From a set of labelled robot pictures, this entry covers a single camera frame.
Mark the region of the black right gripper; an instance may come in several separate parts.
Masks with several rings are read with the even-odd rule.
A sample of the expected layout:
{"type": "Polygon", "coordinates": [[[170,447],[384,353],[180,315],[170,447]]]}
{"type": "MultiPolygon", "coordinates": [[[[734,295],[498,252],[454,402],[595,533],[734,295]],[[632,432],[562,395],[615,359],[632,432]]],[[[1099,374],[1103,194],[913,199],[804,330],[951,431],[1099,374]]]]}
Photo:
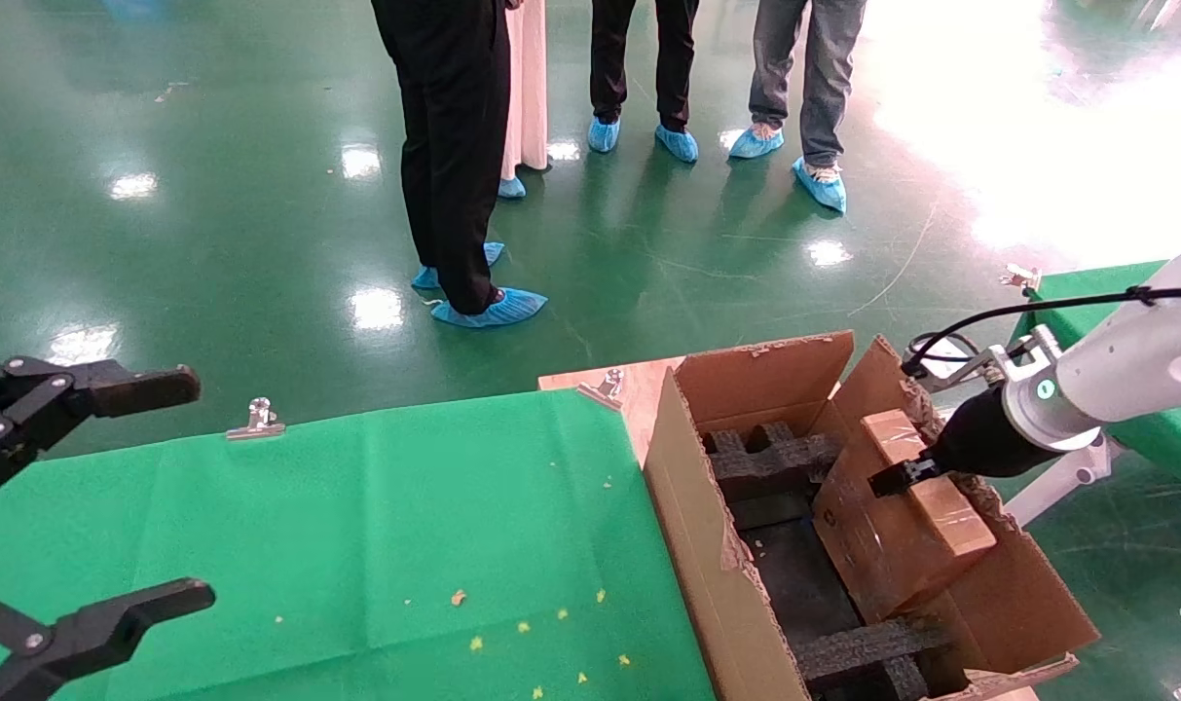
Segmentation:
{"type": "Polygon", "coordinates": [[[1014,430],[1001,395],[1000,387],[990,387],[961,402],[927,448],[927,458],[905,459],[872,474],[872,492],[877,498],[901,496],[942,473],[1014,478],[1061,458],[1014,430]]]}

